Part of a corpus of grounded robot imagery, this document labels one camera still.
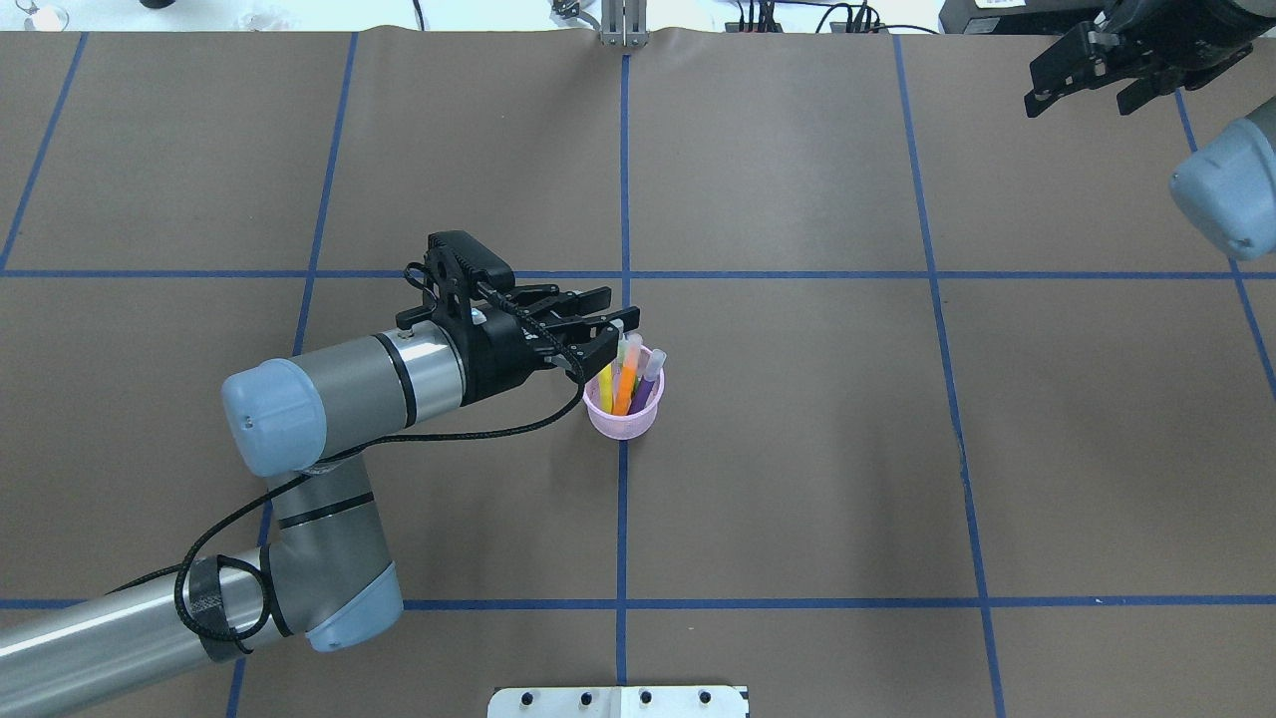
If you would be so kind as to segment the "purple marker pen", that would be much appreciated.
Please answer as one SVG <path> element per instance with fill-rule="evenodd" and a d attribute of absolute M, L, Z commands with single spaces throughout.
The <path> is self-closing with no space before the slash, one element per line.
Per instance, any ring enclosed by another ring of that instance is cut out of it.
<path fill-rule="evenodd" d="M 666 362 L 667 355 L 664 349 L 653 349 L 648 355 L 647 363 L 643 365 L 643 372 L 641 374 L 641 380 L 637 383 L 635 392 L 632 397 L 632 406 L 629 414 L 637 414 L 646 409 L 651 397 L 655 390 L 655 385 L 664 371 L 664 363 Z"/>

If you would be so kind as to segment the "black usb hub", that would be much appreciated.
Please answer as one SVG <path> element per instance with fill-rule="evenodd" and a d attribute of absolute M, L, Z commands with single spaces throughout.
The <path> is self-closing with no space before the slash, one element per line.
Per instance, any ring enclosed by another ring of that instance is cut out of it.
<path fill-rule="evenodd" d="M 837 11 L 843 11 L 843 20 L 833 20 Z M 833 34 L 874 34 L 887 23 L 870 1 L 833 3 L 815 23 L 814 33 L 828 31 Z"/>
<path fill-rule="evenodd" d="M 729 33 L 780 34 L 783 23 L 778 18 L 780 1 L 731 1 L 738 8 L 738 18 L 725 23 Z"/>

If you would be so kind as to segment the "aluminium frame post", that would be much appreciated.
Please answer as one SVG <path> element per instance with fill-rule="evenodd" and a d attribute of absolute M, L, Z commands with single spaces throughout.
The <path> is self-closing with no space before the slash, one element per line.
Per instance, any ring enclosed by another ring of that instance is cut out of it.
<path fill-rule="evenodd" d="M 598 1 L 598 37 L 609 47 L 643 47 L 649 41 L 648 1 Z"/>

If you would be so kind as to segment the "left black usb hub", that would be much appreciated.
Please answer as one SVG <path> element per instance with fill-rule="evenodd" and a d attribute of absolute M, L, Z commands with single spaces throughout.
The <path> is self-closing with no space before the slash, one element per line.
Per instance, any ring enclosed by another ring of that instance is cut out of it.
<path fill-rule="evenodd" d="M 729 33 L 780 34 L 783 23 L 778 18 L 780 1 L 731 1 L 738 8 L 738 18 L 725 23 Z"/>

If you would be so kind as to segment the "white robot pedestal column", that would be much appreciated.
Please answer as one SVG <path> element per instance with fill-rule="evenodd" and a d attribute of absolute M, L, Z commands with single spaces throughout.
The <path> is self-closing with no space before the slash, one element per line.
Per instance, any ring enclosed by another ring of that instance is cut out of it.
<path fill-rule="evenodd" d="M 746 687 L 648 685 L 498 689 L 487 717 L 749 717 Z"/>

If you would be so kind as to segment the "yellow highlighter pen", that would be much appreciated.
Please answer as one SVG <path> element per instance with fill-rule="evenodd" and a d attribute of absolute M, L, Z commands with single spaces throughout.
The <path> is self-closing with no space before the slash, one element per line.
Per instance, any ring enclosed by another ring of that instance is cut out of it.
<path fill-rule="evenodd" d="M 609 362 L 605 365 L 601 372 L 597 374 L 597 390 L 598 390 L 598 408 L 605 414 L 612 414 L 614 406 L 614 367 Z"/>

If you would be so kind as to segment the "green highlighter pen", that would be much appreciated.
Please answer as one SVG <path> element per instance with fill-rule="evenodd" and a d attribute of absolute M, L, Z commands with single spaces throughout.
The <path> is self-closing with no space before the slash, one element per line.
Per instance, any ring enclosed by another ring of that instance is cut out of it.
<path fill-rule="evenodd" d="M 621 376 L 623 367 L 625 365 L 625 360 L 627 360 L 627 356 L 628 356 L 628 349 L 629 349 L 629 335 L 628 335 L 628 333 L 623 333 L 623 335 L 620 335 L 620 339 L 618 341 L 618 351 L 616 351 L 615 360 L 612 362 L 612 376 L 614 377 L 620 377 Z"/>

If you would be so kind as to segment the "right black usb hub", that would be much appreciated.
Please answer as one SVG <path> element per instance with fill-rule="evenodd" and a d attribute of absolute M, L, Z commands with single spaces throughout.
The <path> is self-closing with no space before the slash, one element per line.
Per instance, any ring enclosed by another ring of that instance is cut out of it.
<path fill-rule="evenodd" d="M 843 20 L 833 20 L 837 11 L 843 11 Z M 833 3 L 815 23 L 814 33 L 828 31 L 833 34 L 874 34 L 887 23 L 870 1 Z"/>

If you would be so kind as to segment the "black power adapter box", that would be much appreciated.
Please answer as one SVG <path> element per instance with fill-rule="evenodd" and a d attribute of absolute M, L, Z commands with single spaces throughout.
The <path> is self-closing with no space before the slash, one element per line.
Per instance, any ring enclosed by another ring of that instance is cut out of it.
<path fill-rule="evenodd" d="M 944 1 L 938 20 L 946 34 L 1062 36 L 1104 9 L 1105 1 Z"/>

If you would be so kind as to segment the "orange marker pen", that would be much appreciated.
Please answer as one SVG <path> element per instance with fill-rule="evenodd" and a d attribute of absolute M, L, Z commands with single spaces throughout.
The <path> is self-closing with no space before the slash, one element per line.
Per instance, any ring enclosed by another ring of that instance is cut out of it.
<path fill-rule="evenodd" d="M 629 349 L 620 377 L 614 377 L 612 414 L 629 414 L 632 397 L 638 383 L 638 363 L 642 358 L 641 333 L 629 332 Z"/>

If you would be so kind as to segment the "pink pen holder cup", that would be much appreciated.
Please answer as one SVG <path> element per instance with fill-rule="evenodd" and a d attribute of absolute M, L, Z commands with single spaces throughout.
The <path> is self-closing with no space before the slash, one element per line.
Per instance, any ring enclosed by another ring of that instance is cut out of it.
<path fill-rule="evenodd" d="M 666 360 L 638 333 L 620 341 L 615 358 L 586 386 L 586 409 L 602 436 L 628 441 L 651 429 L 666 388 Z"/>

